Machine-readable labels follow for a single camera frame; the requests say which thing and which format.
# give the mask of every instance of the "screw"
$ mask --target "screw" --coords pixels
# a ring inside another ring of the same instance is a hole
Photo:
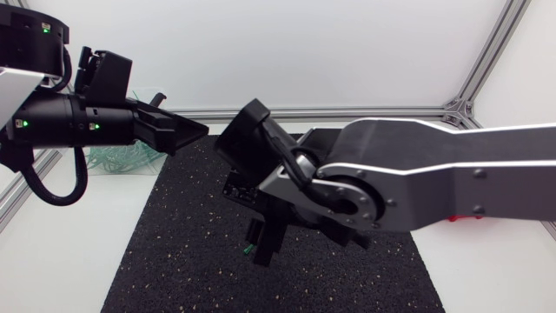
[[[487,178],[487,173],[483,169],[477,169],[473,172],[475,178],[484,179]]]
[[[475,207],[473,208],[473,213],[474,214],[485,214],[485,208],[483,208],[481,205],[475,205]]]

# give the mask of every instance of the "white panel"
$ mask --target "white panel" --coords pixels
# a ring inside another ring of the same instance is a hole
[[[531,1],[476,98],[486,127],[556,122],[556,2]]]
[[[505,0],[29,0],[82,45],[134,60],[169,107],[438,106],[455,96]]]

